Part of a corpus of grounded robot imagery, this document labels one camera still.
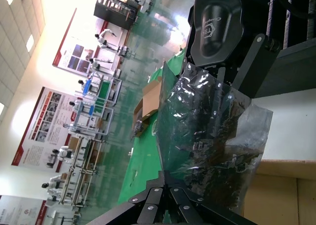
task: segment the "display board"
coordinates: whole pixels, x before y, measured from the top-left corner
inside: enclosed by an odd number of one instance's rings
[[[64,123],[75,120],[70,101],[77,97],[43,87],[12,165],[59,172],[61,162],[53,149],[67,145],[70,135]]]
[[[101,33],[107,25],[107,21],[91,15],[89,10],[75,9],[58,48],[53,66],[87,76],[90,71],[89,58],[97,57],[100,51],[94,35]],[[113,61],[115,54],[105,52],[108,56],[107,59]]]
[[[45,200],[0,195],[0,225],[41,225]]]

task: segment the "ceiling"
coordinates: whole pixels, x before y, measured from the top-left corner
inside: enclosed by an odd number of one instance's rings
[[[41,0],[0,0],[0,123],[44,27]]]

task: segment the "cardboard box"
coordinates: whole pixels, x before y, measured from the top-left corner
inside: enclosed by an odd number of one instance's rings
[[[153,80],[143,88],[143,120],[149,118],[159,109],[161,81],[162,78],[159,76],[157,80]]]
[[[69,149],[75,151],[76,147],[77,147],[77,144],[78,144],[78,141],[79,141],[78,138],[71,137],[70,140],[69,140],[69,143],[68,143]]]
[[[262,160],[243,214],[259,225],[316,224],[316,161]]]
[[[150,82],[143,88],[143,98],[139,101],[137,106],[135,107],[133,114],[133,124],[132,130],[134,130],[134,126],[137,120],[137,114],[142,109],[142,121],[143,121],[143,130],[136,134],[136,137],[139,137],[149,126],[150,124],[150,116],[158,111],[159,108],[159,95],[161,90],[161,76],[158,77],[157,80]]]

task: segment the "factory floor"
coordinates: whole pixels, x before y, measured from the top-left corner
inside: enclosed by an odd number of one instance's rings
[[[127,40],[133,55],[121,65],[122,88],[107,142],[99,159],[98,174],[81,209],[86,224],[116,206],[133,147],[134,107],[142,98],[149,76],[185,47],[190,31],[187,18],[194,0],[155,0],[149,14],[140,14]]]

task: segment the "black cabinet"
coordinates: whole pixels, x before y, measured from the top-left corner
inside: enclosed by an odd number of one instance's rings
[[[137,9],[122,0],[97,0],[94,16],[129,30],[137,17]]]

